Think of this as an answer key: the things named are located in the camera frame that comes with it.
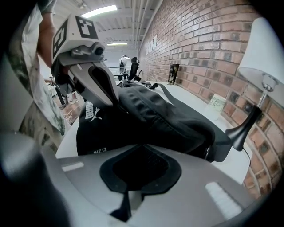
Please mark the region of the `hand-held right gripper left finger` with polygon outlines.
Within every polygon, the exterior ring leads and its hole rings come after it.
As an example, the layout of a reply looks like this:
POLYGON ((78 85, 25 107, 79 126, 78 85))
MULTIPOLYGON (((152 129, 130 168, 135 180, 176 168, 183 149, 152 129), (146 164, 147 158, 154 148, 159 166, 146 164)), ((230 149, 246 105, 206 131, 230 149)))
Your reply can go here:
POLYGON ((44 147, 48 175, 71 222, 141 222, 142 193, 130 183, 129 145, 109 152, 56 158, 44 147))

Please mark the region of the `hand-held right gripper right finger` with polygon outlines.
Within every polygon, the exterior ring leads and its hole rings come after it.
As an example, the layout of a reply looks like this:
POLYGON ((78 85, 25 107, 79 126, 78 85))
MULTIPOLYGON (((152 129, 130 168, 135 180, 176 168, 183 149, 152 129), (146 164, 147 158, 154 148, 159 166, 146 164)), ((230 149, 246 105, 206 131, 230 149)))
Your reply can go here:
POLYGON ((203 159, 154 149, 175 159, 181 176, 168 192, 145 196, 129 226, 237 227, 249 219, 254 199, 235 180, 203 159))

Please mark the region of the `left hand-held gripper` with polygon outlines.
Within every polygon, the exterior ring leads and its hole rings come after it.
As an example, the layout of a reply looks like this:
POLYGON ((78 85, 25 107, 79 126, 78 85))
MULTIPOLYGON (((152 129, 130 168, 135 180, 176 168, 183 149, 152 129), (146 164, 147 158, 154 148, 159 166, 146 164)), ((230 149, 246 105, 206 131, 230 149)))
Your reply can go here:
POLYGON ((115 106, 118 88, 112 72, 101 62, 104 51, 94 23, 70 14, 53 37, 52 66, 71 65, 68 75, 81 96, 97 106, 115 106))

